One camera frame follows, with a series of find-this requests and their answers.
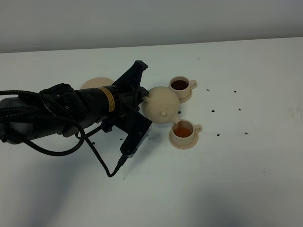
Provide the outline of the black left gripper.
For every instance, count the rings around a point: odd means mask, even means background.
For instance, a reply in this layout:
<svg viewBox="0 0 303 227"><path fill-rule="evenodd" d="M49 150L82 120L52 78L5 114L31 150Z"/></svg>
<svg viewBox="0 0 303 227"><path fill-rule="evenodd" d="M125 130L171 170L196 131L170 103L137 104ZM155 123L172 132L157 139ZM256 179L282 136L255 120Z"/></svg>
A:
<svg viewBox="0 0 303 227"><path fill-rule="evenodd" d="M111 85L115 100L115 109L111 118L123 118L129 114L142 116L139 112L140 103L148 96L149 91L140 86L143 72L148 65L137 60L134 64Z"/></svg>

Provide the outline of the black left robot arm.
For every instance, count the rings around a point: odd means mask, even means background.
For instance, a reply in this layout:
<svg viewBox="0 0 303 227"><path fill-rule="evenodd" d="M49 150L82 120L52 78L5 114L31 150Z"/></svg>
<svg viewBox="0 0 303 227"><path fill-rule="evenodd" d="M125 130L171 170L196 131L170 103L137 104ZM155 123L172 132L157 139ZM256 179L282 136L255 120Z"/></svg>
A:
<svg viewBox="0 0 303 227"><path fill-rule="evenodd" d="M39 93L27 91L2 91L9 95L0 102L0 137L11 144L21 143L9 134L10 129L34 140L52 134L72 136L79 130L65 122L42 120L40 116L66 117L82 128L102 122L102 130L113 126L127 134L143 132L135 124L148 130L151 121L143 117L138 105L148 91L140 86L143 72L148 66L135 61L118 80L109 86L96 86L75 90L68 84L58 84Z"/></svg>

